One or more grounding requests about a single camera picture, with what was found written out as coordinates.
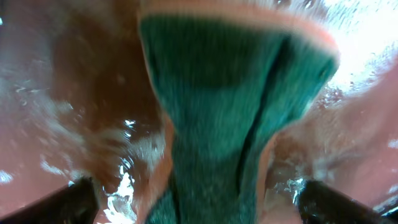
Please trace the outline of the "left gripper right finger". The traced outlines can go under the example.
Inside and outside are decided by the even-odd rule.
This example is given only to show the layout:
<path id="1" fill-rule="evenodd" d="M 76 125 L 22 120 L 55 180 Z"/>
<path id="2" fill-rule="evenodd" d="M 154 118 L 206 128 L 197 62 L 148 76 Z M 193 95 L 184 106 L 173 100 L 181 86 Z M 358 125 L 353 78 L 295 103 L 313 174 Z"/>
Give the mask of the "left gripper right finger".
<path id="1" fill-rule="evenodd" d="M 397 210 L 377 213 L 317 180 L 305 182 L 297 208 L 304 224 L 397 224 Z"/>

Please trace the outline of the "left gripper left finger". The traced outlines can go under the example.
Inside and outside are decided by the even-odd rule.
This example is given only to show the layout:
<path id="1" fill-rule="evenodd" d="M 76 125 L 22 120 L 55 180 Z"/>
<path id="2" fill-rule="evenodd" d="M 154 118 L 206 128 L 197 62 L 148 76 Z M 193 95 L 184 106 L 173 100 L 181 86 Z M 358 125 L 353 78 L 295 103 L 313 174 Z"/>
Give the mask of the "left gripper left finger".
<path id="1" fill-rule="evenodd" d="M 93 224 L 98 210 L 93 179 L 84 177 L 1 218 L 1 224 Z"/>

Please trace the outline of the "green and orange sponge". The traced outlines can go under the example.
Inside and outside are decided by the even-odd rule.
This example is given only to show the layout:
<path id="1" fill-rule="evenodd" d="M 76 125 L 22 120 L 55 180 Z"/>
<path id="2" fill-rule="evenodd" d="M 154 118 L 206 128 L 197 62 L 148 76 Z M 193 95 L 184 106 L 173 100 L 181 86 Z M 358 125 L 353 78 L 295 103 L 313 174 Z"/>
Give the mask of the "green and orange sponge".
<path id="1" fill-rule="evenodd" d="M 151 1 L 138 27 L 174 128 L 147 223 L 256 223 L 262 151 L 337 71 L 335 41 L 301 17 L 219 1 Z"/>

